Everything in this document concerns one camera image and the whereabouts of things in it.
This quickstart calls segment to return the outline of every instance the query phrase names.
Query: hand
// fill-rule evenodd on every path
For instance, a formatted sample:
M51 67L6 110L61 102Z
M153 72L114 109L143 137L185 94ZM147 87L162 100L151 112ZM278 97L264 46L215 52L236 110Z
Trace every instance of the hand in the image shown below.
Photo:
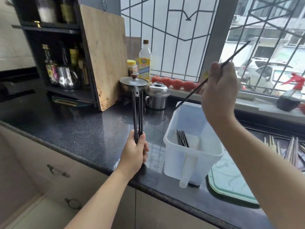
M232 62L224 66L222 75L220 65L212 63L201 99L202 109L212 127L235 118L234 107L239 88Z
M131 130L121 154L121 159L116 170L120 170L128 179L139 171L143 162L146 162L149 151L145 134L141 135L138 143L135 143L135 131Z

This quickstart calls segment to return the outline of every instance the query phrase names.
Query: drawer handle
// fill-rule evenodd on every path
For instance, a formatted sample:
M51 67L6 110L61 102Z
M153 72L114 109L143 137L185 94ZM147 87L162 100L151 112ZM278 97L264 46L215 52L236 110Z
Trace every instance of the drawer handle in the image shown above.
M81 203L77 199L69 199L65 198L65 201L67 202L68 206L73 210L80 210L81 209Z
M63 176L65 178L69 178L71 177L70 174L66 173L66 172L63 172L61 171L60 169L56 169L54 168L53 166L47 164L47 167L49 168L50 172L53 174L53 175L56 175L56 176Z

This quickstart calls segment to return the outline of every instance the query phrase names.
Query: stainless steel pot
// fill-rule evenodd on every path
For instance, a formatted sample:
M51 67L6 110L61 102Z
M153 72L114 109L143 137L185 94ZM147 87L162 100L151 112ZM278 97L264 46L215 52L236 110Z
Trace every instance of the stainless steel pot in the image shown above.
M67 91L73 91L79 85L78 75L68 66L57 67L59 86Z
M166 107L167 98L170 95L168 87L160 82L154 82L146 90L146 105L155 110L161 110Z
M132 90L135 86L138 87L139 92L144 92L148 85L148 81L138 78L137 75L132 75L132 77L120 78L120 84L125 92L124 94L130 97L132 96Z

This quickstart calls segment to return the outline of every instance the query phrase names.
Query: shelf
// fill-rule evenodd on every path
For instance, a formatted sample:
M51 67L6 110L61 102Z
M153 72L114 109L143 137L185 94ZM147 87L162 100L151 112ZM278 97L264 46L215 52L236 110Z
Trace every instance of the shelf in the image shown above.
M65 91L60 87L53 87L53 86L47 86L46 89L47 91L61 94L64 96L69 96L78 100L83 100L91 104L94 103L91 90L75 89L74 91Z
M35 26L37 27L37 23L29 22L29 21L20 21L21 26ZM79 30L80 27L78 24L67 24L67 23L39 23L40 26L47 28L58 28L58 29L67 29L67 30Z
M24 30L35 30L35 31L44 31L44 32L56 32L56 33L64 33L64 34L80 34L80 30L71 30L71 29L63 29L63 28L48 28L48 27L37 27L37 26L18 26L12 25L14 29L24 29Z

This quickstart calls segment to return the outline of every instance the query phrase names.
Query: black granite countertop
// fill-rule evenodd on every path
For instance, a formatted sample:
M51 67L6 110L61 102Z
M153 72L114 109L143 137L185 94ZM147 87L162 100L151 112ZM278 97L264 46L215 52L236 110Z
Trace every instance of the black granite countertop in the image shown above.
M104 112L75 108L48 100L40 81L5 83L10 92L35 89L35 94L0 103L0 125L41 143L106 175L118 164L130 130L131 104L117 103ZM179 187L179 180L163 172L163 137L174 111L144 112L144 132L149 158L129 185L219 228L272 228L260 208L223 201L210 193L206 182L200 187Z

